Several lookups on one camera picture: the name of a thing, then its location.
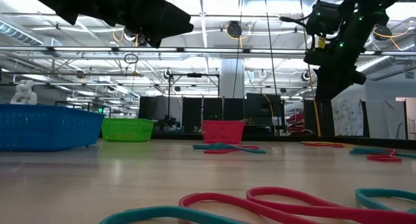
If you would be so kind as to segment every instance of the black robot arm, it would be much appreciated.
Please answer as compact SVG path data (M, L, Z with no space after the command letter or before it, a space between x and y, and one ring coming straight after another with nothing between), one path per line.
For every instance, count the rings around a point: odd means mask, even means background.
M344 0L340 5L322 1L316 3L308 17L306 31L313 38L320 36L320 42L315 48L313 41L304 61L320 66L315 70L318 77L317 100L331 100L350 85L365 83L366 77L356 71L355 63L365 52L365 43L375 25L387 25L389 17L385 9L397 1ZM296 22L289 18L281 20ZM335 37L326 38L337 32Z

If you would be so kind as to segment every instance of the laundry basket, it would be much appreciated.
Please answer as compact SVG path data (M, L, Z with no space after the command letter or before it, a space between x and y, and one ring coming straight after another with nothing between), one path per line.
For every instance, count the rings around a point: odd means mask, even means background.
M153 122L148 119L106 118L103 139L111 142L144 142L150 140Z
M60 151L97 142L104 115L63 106L0 105L0 151Z
M244 130L243 121L211 121L202 124L202 136L205 143L241 143Z

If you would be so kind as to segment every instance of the orange cable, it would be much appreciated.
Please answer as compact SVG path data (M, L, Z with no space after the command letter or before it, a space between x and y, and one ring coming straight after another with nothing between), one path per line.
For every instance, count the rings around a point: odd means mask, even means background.
M118 39L117 37L116 37L116 32L112 32L112 37L117 41L117 42L121 42L122 40L123 40L123 38L124 38L124 29L123 29L123 31L122 31L122 38L121 39Z

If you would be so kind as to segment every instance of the floor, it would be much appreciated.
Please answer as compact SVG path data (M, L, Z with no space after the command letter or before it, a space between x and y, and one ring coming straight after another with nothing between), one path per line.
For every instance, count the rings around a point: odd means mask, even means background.
M0 153L1 222L99 223L127 209L177 205L180 198L191 193L244 197L247 189L257 186L291 188L353 207L356 188L416 192L416 160L371 162L365 156L349 155L348 149L264 142L249 145L260 146L267 151L265 155L206 155L194 151L193 143L99 142L97 147L57 153ZM397 210L416 206L405 201L384 202ZM270 223L229 205L198 203L193 208L248 223ZM177 221L157 219L141 223Z

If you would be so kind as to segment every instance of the yellow cable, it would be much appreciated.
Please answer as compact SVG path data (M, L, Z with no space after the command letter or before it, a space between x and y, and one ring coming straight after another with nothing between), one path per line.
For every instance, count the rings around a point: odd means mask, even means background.
M247 36L249 36L249 34L251 33L251 28L252 28L252 26L249 26L248 27L248 33L247 33L247 35L245 36L245 37L239 37L239 38L234 38L234 37L232 37L229 33L228 33L228 25L226 25L226 34L228 35L228 37L230 37L231 39L234 39L234 40L240 40L240 47L242 48L242 40L243 39L245 39Z
M116 40L116 42L121 42L123 40L123 38L124 38L124 29L122 31L122 38L121 39L118 39L116 37L116 32L114 32L114 31L112 32L112 37Z
M300 9L302 11L302 18L304 18L304 7L303 2L300 0ZM306 40L306 30L304 28L304 39L305 39L305 50L307 50L307 40ZM320 137L320 122L319 122L319 115L318 115L318 106L317 102L315 101L315 93L313 92L313 83L312 83L312 73L311 73L311 65L307 65L307 72L309 74L309 84L311 86L312 95L313 95L313 107L315 109L315 117L317 121L317 129L318 129L318 137Z
M403 51L404 49L400 48L400 46L398 46L398 44L392 39L390 38L391 42L396 46L396 48L400 51Z
M384 38L398 38L399 36L406 35L410 31L410 27L408 27L408 29L406 30L406 32L403 32L403 33L400 33L400 34L394 35L394 36L383 35L383 34L380 34L380 33L376 32L376 30L377 30L377 28L374 29L373 33L375 35L377 35L377 36L382 36Z
M254 90L256 91L256 92L258 92L258 93L260 93L261 95L263 95L264 97L266 97L266 100L267 100L267 102L268 102L268 105L270 106L270 112L272 113L272 121L273 121L273 119L274 119L274 112L273 112L273 106L272 106L272 103L270 102L270 99L265 95L265 94L263 94L263 93L261 93L259 90L257 90L257 88L255 88L255 86L254 86L254 84L253 84L253 82L252 82L252 79L250 78L250 75L248 74L248 71L246 70L246 73L247 73L247 76L248 76L248 79L250 80L250 84L252 84L252 86L253 86L253 88L254 88ZM275 124L273 124L273 128L274 128L274 136L277 136L277 130L276 130L276 126L275 126Z

